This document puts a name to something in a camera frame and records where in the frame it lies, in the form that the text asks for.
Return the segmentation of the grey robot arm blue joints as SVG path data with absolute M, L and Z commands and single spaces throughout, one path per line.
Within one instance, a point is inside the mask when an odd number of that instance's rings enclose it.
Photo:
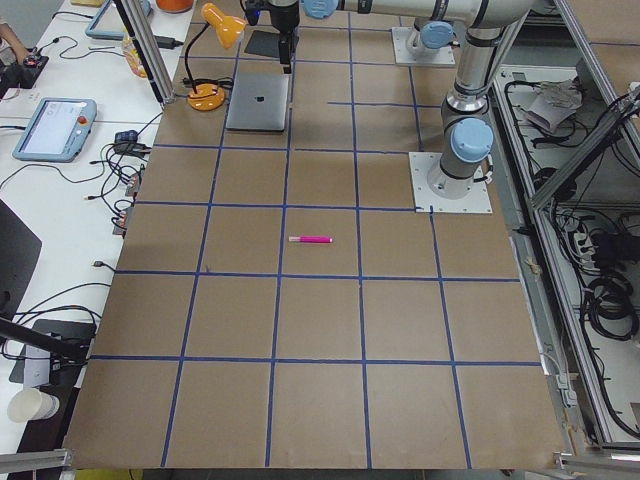
M 466 27 L 456 78 L 442 106 L 442 118 L 482 111 L 499 62 L 509 51 L 533 3 L 511 0 L 458 1 L 305 1 L 305 14 L 324 19 L 336 11 L 361 15 L 413 16 L 458 21 Z

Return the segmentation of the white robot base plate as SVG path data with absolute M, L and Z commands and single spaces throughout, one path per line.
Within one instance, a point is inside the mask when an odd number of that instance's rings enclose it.
M 493 212 L 488 192 L 492 173 L 478 165 L 474 176 L 457 180 L 441 169 L 439 152 L 410 152 L 409 170 L 418 213 L 482 214 Z

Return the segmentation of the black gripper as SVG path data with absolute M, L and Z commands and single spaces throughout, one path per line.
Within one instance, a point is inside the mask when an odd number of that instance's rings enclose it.
M 298 0 L 270 0 L 268 2 L 272 26 L 279 32 L 278 53 L 283 73 L 291 74 L 292 59 L 298 40 L 297 29 L 300 22 L 300 2 Z

